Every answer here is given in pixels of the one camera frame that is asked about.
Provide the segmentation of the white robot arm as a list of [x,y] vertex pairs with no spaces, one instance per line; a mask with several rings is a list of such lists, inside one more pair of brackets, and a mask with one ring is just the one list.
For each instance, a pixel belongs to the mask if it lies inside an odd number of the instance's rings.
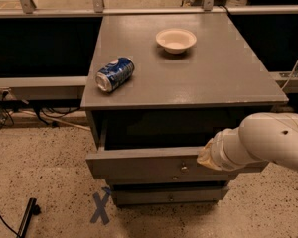
[[249,115],[237,128],[216,133],[197,157],[202,166],[228,172],[258,162],[298,172],[298,114]]

